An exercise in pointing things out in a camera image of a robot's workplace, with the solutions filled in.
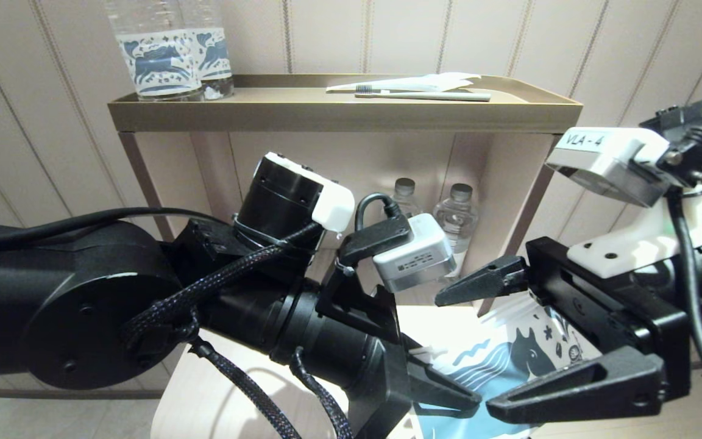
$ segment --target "plastic bottle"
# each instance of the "plastic bottle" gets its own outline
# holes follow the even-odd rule
[[[400,211],[407,218],[424,212],[413,197],[415,189],[416,183],[410,178],[401,177],[395,181],[395,193],[392,195],[392,199],[399,204]]]
[[[218,0],[181,0],[183,19],[191,34],[193,57],[206,100],[231,96],[235,91],[232,67]]]
[[[456,261],[456,269],[445,277],[456,279],[465,261],[470,239],[478,223],[478,209],[471,203],[473,187],[457,183],[451,186],[451,197],[446,198],[435,206],[432,216],[448,237]]]
[[[193,100],[200,81],[178,0],[105,0],[140,100]]]

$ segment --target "screw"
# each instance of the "screw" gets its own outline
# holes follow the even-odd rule
[[[67,360],[67,362],[64,363],[64,372],[65,373],[72,373],[77,370],[77,362],[75,360]]]
[[[668,151],[663,156],[665,162],[671,166],[677,166],[684,160],[684,155],[678,151]]]
[[[638,407],[646,407],[647,405],[649,405],[650,402],[651,398],[648,394],[640,393],[637,394],[635,398],[633,398],[633,404],[637,405]]]

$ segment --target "silver device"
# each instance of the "silver device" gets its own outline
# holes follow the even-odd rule
[[[413,239],[373,256],[384,286],[393,293],[449,274],[456,268],[451,246],[443,229],[429,213],[408,219]]]

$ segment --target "striped wallpaper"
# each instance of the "striped wallpaper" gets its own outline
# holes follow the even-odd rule
[[[588,126],[635,126],[702,98],[697,0],[222,0],[222,9],[237,73],[504,75],[582,102]],[[0,223],[144,205],[105,106],[131,91],[101,0],[0,2]],[[573,244],[635,213],[555,176],[527,237]],[[153,221],[137,223],[157,233]],[[177,358],[109,390],[161,389]],[[0,388],[46,387],[16,375]]]

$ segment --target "white mount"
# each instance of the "white mount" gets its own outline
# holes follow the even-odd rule
[[[684,198],[683,206],[693,247],[700,247],[702,195]],[[651,209],[644,209],[632,225],[573,245],[568,250],[568,259],[607,279],[678,254],[679,240],[668,205],[665,198],[661,198]]]
[[[274,152],[268,152],[264,158],[324,186],[321,189],[321,194],[318,196],[316,207],[310,216],[312,220],[319,223],[325,230],[336,233],[340,233],[348,227],[356,202],[354,202],[353,193],[347,187],[340,186],[332,180],[321,177],[317,173]]]

